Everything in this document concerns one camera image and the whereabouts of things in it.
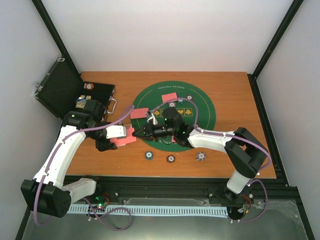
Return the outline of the brown 100 chip stack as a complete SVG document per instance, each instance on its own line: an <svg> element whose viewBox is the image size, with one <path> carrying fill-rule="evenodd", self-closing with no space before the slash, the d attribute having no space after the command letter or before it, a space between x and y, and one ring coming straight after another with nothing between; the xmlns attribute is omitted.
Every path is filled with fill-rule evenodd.
<svg viewBox="0 0 320 240"><path fill-rule="evenodd" d="M166 161L168 162L168 163L173 163L174 161L175 161L175 156L174 155L168 155L167 157L166 157Z"/></svg>

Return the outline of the white blue 10 chip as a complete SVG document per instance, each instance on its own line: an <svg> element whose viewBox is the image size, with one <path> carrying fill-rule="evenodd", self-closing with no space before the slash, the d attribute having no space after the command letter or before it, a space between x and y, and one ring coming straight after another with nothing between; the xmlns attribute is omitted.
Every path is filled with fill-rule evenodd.
<svg viewBox="0 0 320 240"><path fill-rule="evenodd" d="M175 102L170 102L168 104L168 106L171 107L171 108L175 108L176 107L176 103Z"/></svg>

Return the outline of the purple white chip stack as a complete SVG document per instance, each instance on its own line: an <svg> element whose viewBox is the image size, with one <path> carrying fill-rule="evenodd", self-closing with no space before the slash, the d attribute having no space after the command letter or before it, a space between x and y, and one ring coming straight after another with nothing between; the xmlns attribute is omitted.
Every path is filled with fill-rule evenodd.
<svg viewBox="0 0 320 240"><path fill-rule="evenodd" d="M206 159L206 154L204 152L198 152L195 158L197 161L202 162Z"/></svg>

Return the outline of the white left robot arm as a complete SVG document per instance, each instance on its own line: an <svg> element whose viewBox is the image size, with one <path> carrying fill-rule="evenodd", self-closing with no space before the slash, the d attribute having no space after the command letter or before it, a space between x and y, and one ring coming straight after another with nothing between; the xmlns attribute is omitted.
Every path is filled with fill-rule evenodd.
<svg viewBox="0 0 320 240"><path fill-rule="evenodd" d="M57 141L47 160L33 179L25 179L21 192L33 214L42 213L62 218L70 206L84 197L92 201L103 198L104 188L93 176L64 185L67 170L82 142L91 138L100 152L115 150L113 138L125 137L126 128L121 122L133 111L130 105L114 122L103 122L104 107L97 100L88 100L81 110L68 112L63 120Z"/></svg>

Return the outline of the red playing card deck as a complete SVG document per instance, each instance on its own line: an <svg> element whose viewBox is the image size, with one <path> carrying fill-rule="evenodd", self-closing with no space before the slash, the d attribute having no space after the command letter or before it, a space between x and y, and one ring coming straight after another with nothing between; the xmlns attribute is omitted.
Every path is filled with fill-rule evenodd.
<svg viewBox="0 0 320 240"><path fill-rule="evenodd" d="M122 146L125 146L127 144L127 138L111 138L110 139L110 142L115 144L117 147L122 147Z"/></svg>

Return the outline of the red card seat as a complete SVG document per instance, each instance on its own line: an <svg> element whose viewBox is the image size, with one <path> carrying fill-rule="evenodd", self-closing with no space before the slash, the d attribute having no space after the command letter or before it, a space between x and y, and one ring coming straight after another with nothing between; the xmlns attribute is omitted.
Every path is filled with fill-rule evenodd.
<svg viewBox="0 0 320 240"><path fill-rule="evenodd" d="M147 117L147 112L149 109L146 108L135 108L131 113L130 113L130 118L131 119L142 119Z"/></svg>
<svg viewBox="0 0 320 240"><path fill-rule="evenodd" d="M176 98L177 98L177 93L176 92L173 92L173 93L167 93L167 94L163 94L161 96L162 98L162 102L165 103L165 102L172 102L172 101L175 101Z"/></svg>

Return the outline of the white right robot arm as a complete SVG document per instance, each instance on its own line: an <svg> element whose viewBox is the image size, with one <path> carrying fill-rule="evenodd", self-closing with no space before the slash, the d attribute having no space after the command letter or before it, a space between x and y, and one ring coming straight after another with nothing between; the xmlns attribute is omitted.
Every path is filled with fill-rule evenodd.
<svg viewBox="0 0 320 240"><path fill-rule="evenodd" d="M246 128L227 132L205 130L196 124L186 124L173 107L163 110L163 123L158 123L151 111L146 115L146 124L133 132L134 137L152 142L170 136L184 148L205 148L227 154L234 167L226 184L227 194L239 195L264 167L268 157L266 148Z"/></svg>

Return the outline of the blue 50 chip stack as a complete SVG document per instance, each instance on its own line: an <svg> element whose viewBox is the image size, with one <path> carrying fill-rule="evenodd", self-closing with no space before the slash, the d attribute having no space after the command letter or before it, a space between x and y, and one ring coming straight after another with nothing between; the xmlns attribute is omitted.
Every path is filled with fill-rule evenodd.
<svg viewBox="0 0 320 240"><path fill-rule="evenodd" d="M152 151L146 151L144 157L146 160L150 161L154 158L154 154Z"/></svg>

